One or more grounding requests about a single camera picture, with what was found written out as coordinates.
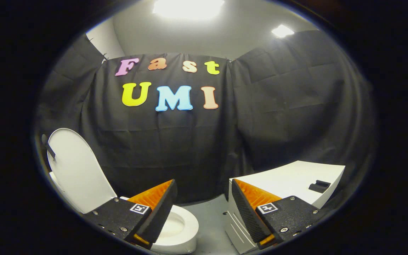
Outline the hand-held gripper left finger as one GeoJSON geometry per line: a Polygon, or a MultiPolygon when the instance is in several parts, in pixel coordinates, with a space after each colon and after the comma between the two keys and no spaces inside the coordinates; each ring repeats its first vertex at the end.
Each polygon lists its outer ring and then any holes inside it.
{"type": "Polygon", "coordinates": [[[112,198],[84,214],[91,224],[125,242],[150,250],[157,241],[177,197],[171,179],[129,198],[112,198]]]}

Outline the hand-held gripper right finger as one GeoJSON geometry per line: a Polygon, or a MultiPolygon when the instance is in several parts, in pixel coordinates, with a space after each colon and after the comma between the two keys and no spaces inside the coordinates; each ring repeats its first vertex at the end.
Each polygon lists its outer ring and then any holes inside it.
{"type": "Polygon", "coordinates": [[[306,233],[325,215],[297,196],[280,198],[237,178],[232,179],[231,192],[248,234],[261,250],[306,233]]]}

